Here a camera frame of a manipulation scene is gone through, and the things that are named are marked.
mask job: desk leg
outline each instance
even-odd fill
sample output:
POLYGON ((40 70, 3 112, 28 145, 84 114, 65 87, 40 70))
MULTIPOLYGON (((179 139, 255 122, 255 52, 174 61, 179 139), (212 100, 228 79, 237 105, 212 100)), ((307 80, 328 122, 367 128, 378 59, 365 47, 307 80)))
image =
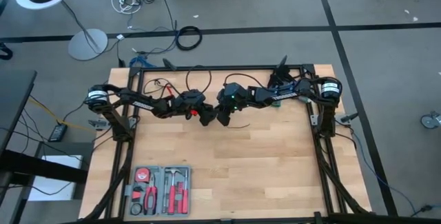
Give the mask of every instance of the desk leg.
POLYGON ((88 177, 86 170, 45 161, 10 150, 3 151, 0 156, 0 169, 74 183, 85 183, 88 177))

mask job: wooden tabletop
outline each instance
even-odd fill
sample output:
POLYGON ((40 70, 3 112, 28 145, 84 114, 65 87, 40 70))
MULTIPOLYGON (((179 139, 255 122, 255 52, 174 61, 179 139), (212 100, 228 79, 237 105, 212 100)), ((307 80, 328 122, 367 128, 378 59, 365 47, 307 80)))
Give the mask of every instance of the wooden tabletop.
MULTIPOLYGON (((331 65, 315 65, 315 68, 321 77, 334 76, 331 65)), ((125 87, 128 71, 125 68, 112 69, 109 83, 125 87)), ((233 72, 249 74, 264 84, 268 82, 270 74, 269 70, 233 72)), ((212 72, 212 83, 205 92, 206 103, 216 105, 216 95, 223 86, 225 76, 233 72, 212 72)), ((185 91, 185 75, 186 72, 147 72, 144 83, 163 77, 170 80, 179 91, 185 91)), ((208 72, 192 72, 189 85, 202 90, 208 78, 208 72)), ((247 77, 233 76, 228 81, 237 82, 244 88, 256 85, 247 77)), ((157 87, 153 83, 149 84, 147 91, 157 87)), ((341 102, 337 112, 345 112, 341 102)), ((132 168, 137 165, 191 166, 188 219, 308 217, 317 211, 323 216, 327 215, 309 116, 304 103, 286 100, 279 108, 247 108, 235 112, 231 115, 229 125, 232 128, 223 127, 216 120, 203 127, 198 117, 189 121, 183 116, 158 119, 145 110, 141 110, 139 115, 141 120, 136 129, 132 168), (248 124, 246 128, 234 128, 248 124)), ((341 126, 336 128, 336 132, 351 136, 341 126)), ((105 135, 95 145, 110 135, 105 135)), ((370 210, 353 143, 340 136, 332 138, 332 143, 343 185, 362 207, 370 210)), ((106 191, 115 148, 116 142, 108 141, 94 152, 80 217, 89 214, 106 191)), ((334 208, 338 209, 332 183, 330 186, 334 208)), ((115 216, 119 207, 119 193, 120 190, 114 198, 115 216)), ((173 220, 173 217, 133 217, 126 211, 124 219, 173 220)))

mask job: hammer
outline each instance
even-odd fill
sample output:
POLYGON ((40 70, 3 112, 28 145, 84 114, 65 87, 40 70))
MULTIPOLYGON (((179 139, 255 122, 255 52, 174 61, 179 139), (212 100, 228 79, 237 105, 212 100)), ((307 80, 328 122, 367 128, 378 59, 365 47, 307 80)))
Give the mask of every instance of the hammer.
POLYGON ((174 187, 174 175, 175 173, 181 173, 179 172, 178 169, 176 168, 170 168, 170 169, 166 169, 166 172, 170 172, 172 173, 172 184, 170 185, 170 195, 169 195, 169 204, 168 204, 168 214, 174 214, 174 197, 175 197, 175 193, 176 193, 176 189, 174 187))

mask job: cylindrical motor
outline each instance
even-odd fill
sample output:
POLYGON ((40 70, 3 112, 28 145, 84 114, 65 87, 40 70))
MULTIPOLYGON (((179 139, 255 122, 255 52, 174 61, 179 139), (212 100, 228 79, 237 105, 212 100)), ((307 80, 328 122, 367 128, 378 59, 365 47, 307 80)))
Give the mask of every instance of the cylindrical motor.
POLYGON ((107 104, 107 92, 103 90, 101 85, 92 86, 89 89, 88 98, 86 99, 89 108, 93 108, 98 105, 107 104))
POLYGON ((336 101, 340 100, 341 95, 341 85, 339 82, 333 79, 327 79, 322 84, 321 96, 325 99, 334 99, 336 101))

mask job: red wire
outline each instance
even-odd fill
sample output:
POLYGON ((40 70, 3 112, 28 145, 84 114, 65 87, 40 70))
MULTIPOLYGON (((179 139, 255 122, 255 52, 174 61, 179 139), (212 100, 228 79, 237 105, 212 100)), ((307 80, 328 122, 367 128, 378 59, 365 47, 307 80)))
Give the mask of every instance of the red wire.
POLYGON ((165 87, 167 88, 168 92, 170 93, 170 96, 173 96, 172 89, 170 88, 170 86, 167 85, 165 87))

